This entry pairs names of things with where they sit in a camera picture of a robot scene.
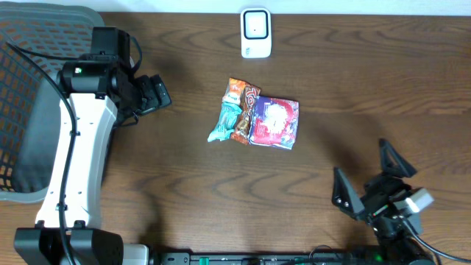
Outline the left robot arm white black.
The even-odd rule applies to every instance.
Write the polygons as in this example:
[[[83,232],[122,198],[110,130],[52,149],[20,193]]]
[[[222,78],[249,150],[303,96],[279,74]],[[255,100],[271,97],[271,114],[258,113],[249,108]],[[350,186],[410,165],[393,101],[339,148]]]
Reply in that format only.
[[[150,247],[126,244],[101,228],[101,184],[114,129],[171,104],[162,79],[136,76],[137,40],[115,27],[96,27],[91,50],[66,59],[49,84],[60,97],[60,134],[52,176],[32,228],[15,232],[15,251],[28,264],[156,262]]]

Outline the teal snack packet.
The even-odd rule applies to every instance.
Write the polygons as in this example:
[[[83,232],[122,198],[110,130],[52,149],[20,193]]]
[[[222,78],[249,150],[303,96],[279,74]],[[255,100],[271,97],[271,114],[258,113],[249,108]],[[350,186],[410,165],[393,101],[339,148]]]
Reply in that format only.
[[[215,140],[226,141],[234,132],[238,116],[241,114],[241,108],[233,103],[223,102],[219,114],[219,120],[215,128],[208,136],[208,142]]]

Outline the small orange snack packet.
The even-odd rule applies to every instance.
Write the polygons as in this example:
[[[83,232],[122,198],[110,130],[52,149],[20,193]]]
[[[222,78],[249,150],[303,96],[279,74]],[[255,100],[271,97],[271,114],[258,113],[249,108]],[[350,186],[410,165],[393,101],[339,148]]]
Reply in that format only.
[[[227,89],[222,101],[226,103],[231,103],[235,105],[241,104],[241,97],[246,87],[246,82],[239,79],[229,78]]]

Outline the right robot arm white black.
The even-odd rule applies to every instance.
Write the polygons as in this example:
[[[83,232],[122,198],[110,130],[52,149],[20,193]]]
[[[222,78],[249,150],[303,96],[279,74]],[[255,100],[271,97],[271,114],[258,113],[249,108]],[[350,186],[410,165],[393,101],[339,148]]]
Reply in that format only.
[[[422,233],[420,212],[434,198],[426,188],[412,188],[403,179],[417,170],[386,140],[379,140],[381,173],[364,184],[359,197],[346,174],[333,169],[332,203],[350,218],[374,230],[378,253],[368,251],[364,261],[388,264],[433,264],[433,256],[413,240]]]

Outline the purple red snack bag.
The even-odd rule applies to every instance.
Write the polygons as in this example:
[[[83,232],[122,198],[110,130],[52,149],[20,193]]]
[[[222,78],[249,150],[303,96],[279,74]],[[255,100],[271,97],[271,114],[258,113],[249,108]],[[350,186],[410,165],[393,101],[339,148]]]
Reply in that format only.
[[[249,143],[291,150],[299,122],[299,102],[258,96],[253,108]]]

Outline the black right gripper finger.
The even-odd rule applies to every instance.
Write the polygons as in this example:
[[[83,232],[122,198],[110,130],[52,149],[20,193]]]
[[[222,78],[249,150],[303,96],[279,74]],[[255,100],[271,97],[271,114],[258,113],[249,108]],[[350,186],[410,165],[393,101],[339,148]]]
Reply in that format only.
[[[345,173],[339,167],[333,168],[333,193],[331,201],[334,206],[350,218],[357,221],[364,220],[364,204]]]
[[[379,140],[380,167],[384,174],[397,178],[411,178],[417,170],[385,139]]]

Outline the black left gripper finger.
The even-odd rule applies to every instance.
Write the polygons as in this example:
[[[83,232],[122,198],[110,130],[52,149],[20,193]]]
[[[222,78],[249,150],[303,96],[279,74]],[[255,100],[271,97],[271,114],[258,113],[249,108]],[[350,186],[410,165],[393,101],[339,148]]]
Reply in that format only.
[[[138,111],[138,115],[148,115],[150,113],[153,113],[159,109],[168,107],[172,104],[172,102],[164,102],[164,103],[157,103],[156,105],[148,105],[146,106],[143,110]]]
[[[150,77],[152,88],[152,105],[154,107],[168,107],[172,104],[169,92],[158,74]]]

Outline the red orange candy bar wrapper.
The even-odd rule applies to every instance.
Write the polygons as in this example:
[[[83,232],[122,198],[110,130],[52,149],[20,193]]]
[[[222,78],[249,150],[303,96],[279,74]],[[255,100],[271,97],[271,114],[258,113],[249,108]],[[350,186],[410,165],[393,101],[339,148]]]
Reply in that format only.
[[[235,125],[230,138],[241,144],[249,143],[249,131],[251,127],[252,112],[261,90],[254,85],[247,85],[244,89],[244,103],[242,113]]]

